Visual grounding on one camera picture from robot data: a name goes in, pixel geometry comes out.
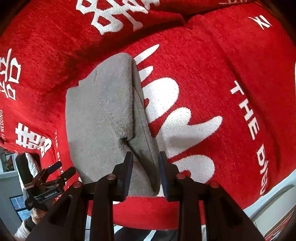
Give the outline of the person's left forearm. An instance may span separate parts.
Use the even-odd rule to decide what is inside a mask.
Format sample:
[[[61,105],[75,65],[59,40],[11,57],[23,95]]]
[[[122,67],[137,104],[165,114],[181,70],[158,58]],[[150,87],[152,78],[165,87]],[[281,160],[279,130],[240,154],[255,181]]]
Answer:
[[[29,236],[29,234],[36,225],[36,219],[30,216],[22,222],[21,226],[17,229],[16,233],[14,234],[14,238],[17,241],[26,240],[26,238]]]

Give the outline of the person's left hand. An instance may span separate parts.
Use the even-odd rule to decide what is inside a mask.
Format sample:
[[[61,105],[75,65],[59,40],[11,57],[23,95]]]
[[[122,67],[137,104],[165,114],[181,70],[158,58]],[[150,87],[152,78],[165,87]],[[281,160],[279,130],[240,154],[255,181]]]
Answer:
[[[31,210],[31,218],[32,218],[33,223],[37,225],[43,219],[43,217],[46,214],[47,214],[46,211],[43,211],[41,209],[33,208]]]

